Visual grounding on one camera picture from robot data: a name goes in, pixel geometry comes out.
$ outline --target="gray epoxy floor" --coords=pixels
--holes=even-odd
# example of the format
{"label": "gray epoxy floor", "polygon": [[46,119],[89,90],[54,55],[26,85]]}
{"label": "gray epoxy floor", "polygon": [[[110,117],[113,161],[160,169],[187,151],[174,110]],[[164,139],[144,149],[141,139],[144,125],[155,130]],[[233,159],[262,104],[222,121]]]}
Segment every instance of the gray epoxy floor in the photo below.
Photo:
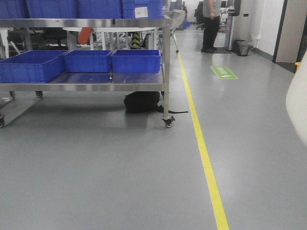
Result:
{"label": "gray epoxy floor", "polygon": [[[201,33],[177,39],[230,229],[307,229],[307,148],[284,102],[293,74],[253,53],[203,54]],[[172,51],[170,109],[188,110]],[[0,130],[0,230],[216,229],[191,115],[165,129],[158,113],[126,114],[125,95],[17,93],[32,106]]]}

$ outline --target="red object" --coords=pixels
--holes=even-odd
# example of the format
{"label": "red object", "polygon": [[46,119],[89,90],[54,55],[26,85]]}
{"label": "red object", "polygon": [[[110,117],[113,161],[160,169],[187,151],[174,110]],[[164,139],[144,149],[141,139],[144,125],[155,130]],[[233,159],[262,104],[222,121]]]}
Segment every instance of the red object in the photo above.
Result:
{"label": "red object", "polygon": [[85,45],[89,42],[90,36],[92,34],[92,27],[83,27],[79,33],[78,41],[81,45]]}

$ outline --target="green floor sign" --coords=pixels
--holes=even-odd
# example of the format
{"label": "green floor sign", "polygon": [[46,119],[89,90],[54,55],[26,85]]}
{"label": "green floor sign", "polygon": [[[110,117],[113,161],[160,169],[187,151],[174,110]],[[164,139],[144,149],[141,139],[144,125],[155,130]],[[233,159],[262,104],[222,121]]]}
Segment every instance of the green floor sign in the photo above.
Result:
{"label": "green floor sign", "polygon": [[238,79],[227,66],[211,66],[219,79]]}

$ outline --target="gray shirt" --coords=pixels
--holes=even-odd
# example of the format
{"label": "gray shirt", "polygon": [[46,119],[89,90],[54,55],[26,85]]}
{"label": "gray shirt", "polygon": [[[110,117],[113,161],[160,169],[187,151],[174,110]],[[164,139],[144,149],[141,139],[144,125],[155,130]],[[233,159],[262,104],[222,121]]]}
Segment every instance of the gray shirt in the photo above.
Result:
{"label": "gray shirt", "polygon": [[[213,0],[213,9],[215,11],[215,16],[220,16],[220,8],[221,8],[222,0]],[[203,8],[202,13],[205,18],[210,18],[210,9],[208,5],[208,0],[203,0]]]}

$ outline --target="black shoe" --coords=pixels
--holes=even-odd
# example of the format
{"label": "black shoe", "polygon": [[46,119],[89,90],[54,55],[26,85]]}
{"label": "black shoe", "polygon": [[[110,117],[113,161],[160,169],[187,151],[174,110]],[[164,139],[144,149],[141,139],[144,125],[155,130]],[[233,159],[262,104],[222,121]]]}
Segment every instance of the black shoe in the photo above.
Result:
{"label": "black shoe", "polygon": [[201,51],[203,52],[203,53],[213,53],[214,52],[214,49],[211,49],[211,48],[208,48],[208,49],[201,49]]}

